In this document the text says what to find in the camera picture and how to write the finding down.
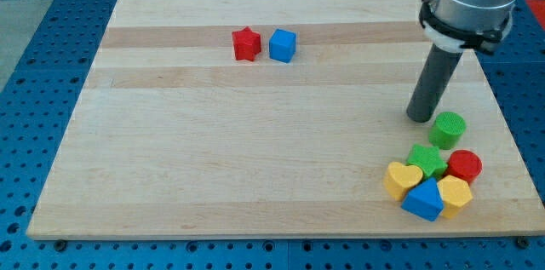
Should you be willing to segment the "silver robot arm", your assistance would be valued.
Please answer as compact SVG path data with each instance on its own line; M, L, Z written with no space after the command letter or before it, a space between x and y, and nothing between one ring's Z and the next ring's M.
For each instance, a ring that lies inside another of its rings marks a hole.
M422 0L419 21L443 51L491 55L510 33L516 0Z

